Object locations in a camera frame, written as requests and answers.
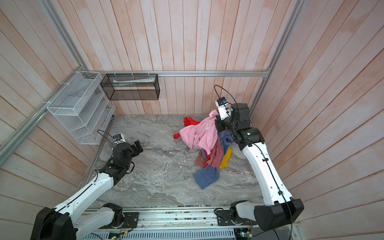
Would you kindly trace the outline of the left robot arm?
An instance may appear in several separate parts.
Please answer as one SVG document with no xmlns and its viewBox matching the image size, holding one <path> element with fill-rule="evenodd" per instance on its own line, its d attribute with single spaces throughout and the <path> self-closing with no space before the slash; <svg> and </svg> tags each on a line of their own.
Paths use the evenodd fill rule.
<svg viewBox="0 0 384 240">
<path fill-rule="evenodd" d="M 126 142 L 117 143 L 106 165 L 96 171 L 96 176 L 88 184 L 54 208 L 43 208 L 38 212 L 31 239 L 81 240 L 104 226 L 122 228 L 125 216 L 119 205 L 107 203 L 86 216 L 83 212 L 133 171 L 135 164 L 132 159 L 142 152 L 140 141 L 135 141 L 132 145 Z"/>
</svg>

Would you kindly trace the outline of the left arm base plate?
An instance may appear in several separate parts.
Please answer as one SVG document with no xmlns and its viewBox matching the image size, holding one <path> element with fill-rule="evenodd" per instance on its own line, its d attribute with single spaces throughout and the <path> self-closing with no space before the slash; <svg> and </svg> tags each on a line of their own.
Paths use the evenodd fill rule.
<svg viewBox="0 0 384 240">
<path fill-rule="evenodd" d="M 116 228 L 128 228 L 135 229 L 138 225 L 139 212 L 123 212 L 122 217 L 114 218 L 113 221 L 106 226 L 101 227 L 101 229 L 116 229 Z"/>
</svg>

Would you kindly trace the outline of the pink cloth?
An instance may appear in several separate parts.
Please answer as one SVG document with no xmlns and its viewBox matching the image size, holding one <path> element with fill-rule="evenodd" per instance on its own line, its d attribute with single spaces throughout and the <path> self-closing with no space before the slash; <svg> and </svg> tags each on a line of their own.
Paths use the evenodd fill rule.
<svg viewBox="0 0 384 240">
<path fill-rule="evenodd" d="M 179 131 L 183 142 L 191 150 L 204 149 L 208 155 L 211 153 L 218 140 L 218 132 L 215 125 L 218 114 L 217 110 L 213 110 L 199 124 L 189 125 Z"/>
</svg>

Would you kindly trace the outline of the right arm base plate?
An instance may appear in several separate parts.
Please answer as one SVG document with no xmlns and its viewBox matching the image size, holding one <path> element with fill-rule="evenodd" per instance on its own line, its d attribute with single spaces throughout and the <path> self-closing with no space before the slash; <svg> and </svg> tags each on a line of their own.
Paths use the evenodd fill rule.
<svg viewBox="0 0 384 240">
<path fill-rule="evenodd" d="M 217 208 L 214 210 L 214 214 L 217 217 L 217 224 L 219 226 L 253 226 L 257 225 L 255 221 L 248 219 L 235 218 L 231 210 L 224 210 Z"/>
</svg>

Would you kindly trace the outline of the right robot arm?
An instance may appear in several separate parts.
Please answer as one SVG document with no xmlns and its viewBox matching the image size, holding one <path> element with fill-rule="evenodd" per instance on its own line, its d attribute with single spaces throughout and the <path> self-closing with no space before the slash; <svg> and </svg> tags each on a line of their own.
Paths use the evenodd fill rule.
<svg viewBox="0 0 384 240">
<path fill-rule="evenodd" d="M 233 222 L 249 220 L 264 232 L 292 225 L 305 209 L 304 204 L 293 197 L 281 180 L 260 130 L 251 127 L 248 105 L 229 104 L 225 98 L 220 98 L 216 106 L 218 132 L 229 131 L 249 161 L 263 194 L 263 205 L 249 201 L 232 203 Z"/>
</svg>

